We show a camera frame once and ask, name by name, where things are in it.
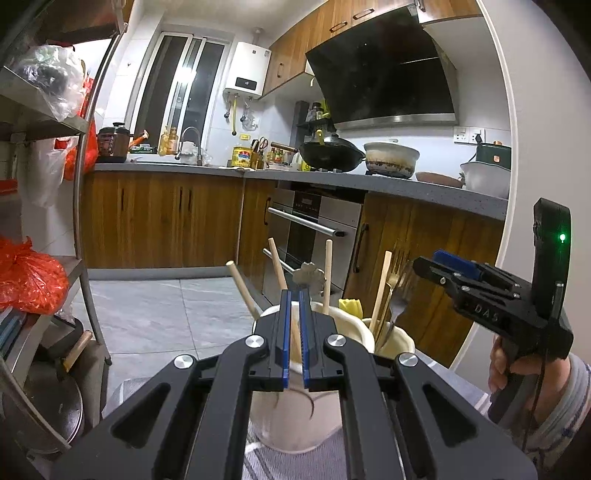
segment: faucet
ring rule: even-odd
[[[203,167],[203,157],[201,155],[201,133],[199,133],[199,130],[197,130],[196,127],[187,127],[185,128],[185,130],[183,130],[183,133],[181,133],[181,138],[180,138],[180,142],[178,143],[178,152],[177,154],[174,156],[175,160],[180,160],[181,158],[181,151],[183,150],[183,142],[184,142],[184,135],[185,133],[187,133],[187,130],[195,130],[195,133],[197,134],[197,166],[198,167]]]

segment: sliding glass door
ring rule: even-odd
[[[175,127],[179,137],[187,127],[195,127],[203,137],[224,48],[208,38],[162,33],[142,79],[132,120],[135,136],[147,130],[153,147],[158,147],[165,127]],[[197,140],[192,132],[187,139]]]

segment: electrical outlet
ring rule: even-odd
[[[480,135],[480,137],[482,138],[482,141],[485,142],[486,141],[485,134],[486,134],[486,131],[483,128],[470,127],[470,136],[469,136],[468,143],[476,144],[476,136],[477,135]]]
[[[469,127],[453,127],[454,143],[468,143],[470,137]]]

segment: black wok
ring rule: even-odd
[[[359,150],[348,140],[340,138],[337,134],[332,134],[323,138],[323,143],[319,141],[309,141],[304,143],[300,149],[302,159],[313,168],[320,170],[351,171],[365,158],[365,153]],[[284,150],[297,151],[295,148],[286,148],[285,145],[279,146]]]

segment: black cable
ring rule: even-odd
[[[540,399],[540,393],[542,392],[542,385],[544,383],[544,376],[546,373],[546,360],[548,359],[548,342],[546,341],[546,334],[544,334],[542,338],[543,344],[543,357],[542,357],[542,368],[540,370],[540,376],[538,377],[538,385],[535,391],[534,403],[531,406],[530,418],[527,422],[527,427],[525,429],[525,435],[523,437],[523,444],[521,445],[521,451],[525,453],[525,446],[527,445],[527,439],[530,436],[530,430],[534,423],[534,414],[535,409],[538,406],[538,400]]]

